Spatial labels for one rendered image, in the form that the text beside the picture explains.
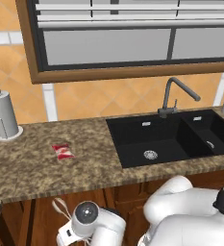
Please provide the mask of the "white paper towel holder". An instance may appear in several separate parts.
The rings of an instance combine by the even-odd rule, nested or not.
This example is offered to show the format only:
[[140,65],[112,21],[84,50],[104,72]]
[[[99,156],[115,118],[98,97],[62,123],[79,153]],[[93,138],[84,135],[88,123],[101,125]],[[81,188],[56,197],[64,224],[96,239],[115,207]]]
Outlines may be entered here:
[[22,133],[23,128],[17,125],[10,94],[0,89],[0,141],[15,140]]

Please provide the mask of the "wooden drawer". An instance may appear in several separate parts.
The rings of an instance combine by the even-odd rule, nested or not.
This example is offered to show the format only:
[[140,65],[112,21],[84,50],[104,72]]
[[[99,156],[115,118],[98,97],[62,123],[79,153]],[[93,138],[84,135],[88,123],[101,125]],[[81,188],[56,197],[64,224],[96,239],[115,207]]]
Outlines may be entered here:
[[58,229],[68,219],[52,206],[53,197],[3,203],[0,246],[57,246]]

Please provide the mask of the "wooden cupboard front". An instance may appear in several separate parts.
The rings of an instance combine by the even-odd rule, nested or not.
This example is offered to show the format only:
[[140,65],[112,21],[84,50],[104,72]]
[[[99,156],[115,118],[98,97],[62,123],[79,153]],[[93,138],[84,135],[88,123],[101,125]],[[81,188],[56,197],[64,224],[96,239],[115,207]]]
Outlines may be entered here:
[[[219,190],[224,187],[224,170],[186,176],[197,188]],[[143,214],[143,206],[149,197],[168,180],[140,184],[126,184],[105,190],[108,205],[117,209],[126,221],[123,246],[137,246],[139,239],[150,227]]]

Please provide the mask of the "red and white packet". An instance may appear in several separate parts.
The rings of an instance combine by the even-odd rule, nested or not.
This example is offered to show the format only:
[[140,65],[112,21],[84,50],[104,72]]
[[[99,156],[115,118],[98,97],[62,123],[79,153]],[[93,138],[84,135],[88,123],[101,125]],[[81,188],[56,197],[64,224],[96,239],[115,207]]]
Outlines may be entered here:
[[74,158],[74,154],[70,151],[68,144],[55,144],[52,146],[58,160]]

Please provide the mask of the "grey tap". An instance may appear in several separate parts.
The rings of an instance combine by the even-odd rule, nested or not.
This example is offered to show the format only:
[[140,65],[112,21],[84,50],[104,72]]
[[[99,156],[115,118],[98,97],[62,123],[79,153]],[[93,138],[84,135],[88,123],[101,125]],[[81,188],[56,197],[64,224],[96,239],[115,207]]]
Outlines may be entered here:
[[168,79],[168,81],[166,83],[162,107],[158,109],[158,114],[159,114],[159,117],[161,117],[161,118],[166,118],[169,114],[177,112],[177,104],[174,104],[173,108],[169,108],[167,106],[172,83],[175,83],[178,87],[180,87],[184,92],[186,92],[195,101],[201,100],[201,97],[196,92],[194,92],[192,89],[190,89],[184,83],[182,83],[176,77],[171,77]]

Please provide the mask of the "black double sink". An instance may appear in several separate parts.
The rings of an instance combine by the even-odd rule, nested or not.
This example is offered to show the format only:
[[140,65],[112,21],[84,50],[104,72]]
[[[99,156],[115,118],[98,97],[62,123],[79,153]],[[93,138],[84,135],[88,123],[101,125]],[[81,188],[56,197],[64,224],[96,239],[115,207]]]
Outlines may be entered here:
[[213,110],[107,121],[124,168],[224,155],[224,119]]

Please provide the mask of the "wooden framed window with blinds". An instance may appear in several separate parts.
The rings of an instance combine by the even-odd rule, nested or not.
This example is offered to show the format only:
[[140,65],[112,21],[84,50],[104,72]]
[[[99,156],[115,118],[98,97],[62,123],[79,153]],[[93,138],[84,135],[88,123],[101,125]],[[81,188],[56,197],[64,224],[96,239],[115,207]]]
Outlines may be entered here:
[[224,0],[15,0],[33,84],[224,72]]

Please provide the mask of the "white tongs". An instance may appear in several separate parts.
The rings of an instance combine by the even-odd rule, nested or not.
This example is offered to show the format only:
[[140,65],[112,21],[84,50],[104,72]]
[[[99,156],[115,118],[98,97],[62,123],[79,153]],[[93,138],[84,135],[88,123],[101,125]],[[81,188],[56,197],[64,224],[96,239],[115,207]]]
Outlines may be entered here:
[[[64,208],[64,210],[62,210],[58,206],[58,204],[60,204]],[[67,208],[67,205],[66,205],[66,202],[63,199],[54,198],[52,201],[52,206],[56,212],[63,214],[69,221],[71,220],[72,216],[70,215],[68,208]]]

